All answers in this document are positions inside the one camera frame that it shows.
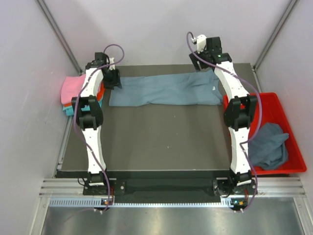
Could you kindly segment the grey-blue polo shirt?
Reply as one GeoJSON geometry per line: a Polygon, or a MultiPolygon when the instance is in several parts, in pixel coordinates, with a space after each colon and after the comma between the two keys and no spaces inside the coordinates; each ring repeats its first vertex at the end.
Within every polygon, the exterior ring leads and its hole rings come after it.
{"type": "Polygon", "coordinates": [[[213,71],[122,77],[111,91],[112,107],[161,105],[221,105],[219,79],[213,71]]]}

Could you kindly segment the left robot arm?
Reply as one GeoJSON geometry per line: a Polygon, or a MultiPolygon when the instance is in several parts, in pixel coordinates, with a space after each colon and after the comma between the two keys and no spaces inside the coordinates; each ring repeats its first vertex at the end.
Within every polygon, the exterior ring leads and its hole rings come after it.
{"type": "Polygon", "coordinates": [[[98,89],[121,88],[120,72],[114,59],[104,52],[96,52],[95,58],[86,65],[86,78],[77,97],[71,104],[74,109],[74,128],[80,128],[88,154],[88,170],[85,188],[100,194],[110,191],[111,183],[106,176],[106,164],[101,147],[101,127],[104,121],[101,105],[97,99],[98,89]]]}

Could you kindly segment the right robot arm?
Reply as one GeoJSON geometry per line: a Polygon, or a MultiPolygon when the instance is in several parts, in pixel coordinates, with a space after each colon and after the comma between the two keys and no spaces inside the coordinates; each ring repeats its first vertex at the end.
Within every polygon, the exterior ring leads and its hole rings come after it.
{"type": "Polygon", "coordinates": [[[196,45],[189,55],[197,71],[211,68],[218,77],[228,99],[224,111],[224,123],[231,136],[232,160],[228,188],[232,193],[241,193],[252,183],[251,166],[248,162],[248,136],[257,107],[257,95],[251,95],[235,72],[232,59],[222,50],[219,37],[194,37],[187,33],[187,44],[196,45]]]}

